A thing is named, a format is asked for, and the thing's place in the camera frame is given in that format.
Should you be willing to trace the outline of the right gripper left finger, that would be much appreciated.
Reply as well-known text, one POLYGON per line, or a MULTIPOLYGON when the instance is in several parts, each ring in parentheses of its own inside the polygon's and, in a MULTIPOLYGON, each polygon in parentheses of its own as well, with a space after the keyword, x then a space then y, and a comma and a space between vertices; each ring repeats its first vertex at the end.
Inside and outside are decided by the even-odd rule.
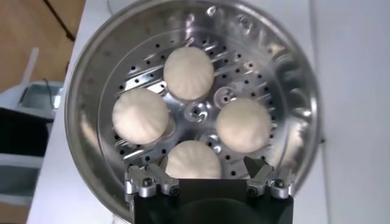
POLYGON ((134 196, 149 198, 157 195, 157 188, 167 196, 180 194, 179 180, 170 177, 157 164, 147 165, 142 169, 138 166, 129 166, 124 175, 125 200, 131 201, 134 196))

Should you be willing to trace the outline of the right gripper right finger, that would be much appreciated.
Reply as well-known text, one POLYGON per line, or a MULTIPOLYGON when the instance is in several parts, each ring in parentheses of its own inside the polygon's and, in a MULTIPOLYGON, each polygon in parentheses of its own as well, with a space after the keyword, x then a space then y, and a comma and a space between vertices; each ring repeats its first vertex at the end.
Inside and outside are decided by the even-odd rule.
POLYGON ((243 161, 250 176, 246 181, 248 196, 261 197, 267 192, 281 200, 293 196, 295 176, 290 167, 275 170, 264 159, 249 156, 245 156, 243 161))

